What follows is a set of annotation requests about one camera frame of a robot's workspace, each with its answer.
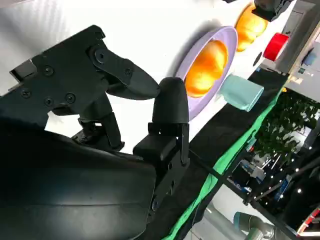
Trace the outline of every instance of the green tape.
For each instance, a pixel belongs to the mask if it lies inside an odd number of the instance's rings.
[[[222,174],[227,167],[229,166],[230,162],[234,159],[234,157],[237,155],[239,150],[243,147],[243,145],[248,141],[248,138],[253,133],[253,136],[256,135],[258,130],[260,129],[263,120],[268,115],[268,113],[271,111],[271,109],[276,105],[279,95],[281,94],[281,91],[277,94],[277,96],[270,102],[269,106],[262,112],[262,114],[255,120],[252,127],[243,134],[233,145],[226,151],[223,156],[219,158],[219,160],[214,165],[214,169]],[[179,218],[179,220],[176,222],[176,224],[171,229],[168,236],[164,237],[162,240],[173,240],[175,236],[177,235],[177,232],[181,228],[181,226],[187,221],[191,213],[194,211],[194,209],[197,207],[197,205],[210,193],[210,191],[214,188],[216,183],[218,182],[218,179],[211,174],[208,175],[206,178],[201,191],[198,195],[198,197],[193,201],[193,203],[185,210],[185,212],[182,214],[182,216]]]

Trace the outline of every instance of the purple plate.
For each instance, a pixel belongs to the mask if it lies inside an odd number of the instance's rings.
[[[213,87],[209,92],[198,98],[188,96],[188,106],[189,106],[189,119],[194,119],[210,102],[213,96],[219,91],[220,87],[224,83],[227,73],[230,69],[231,63],[234,60],[236,49],[238,45],[238,35],[237,31],[233,26],[224,26],[217,30],[210,31],[203,37],[201,37],[190,49],[188,54],[182,61],[178,71],[175,76],[185,80],[189,69],[196,60],[199,53],[211,40],[219,40],[225,44],[228,49],[228,62],[224,68],[221,78],[215,81]]]

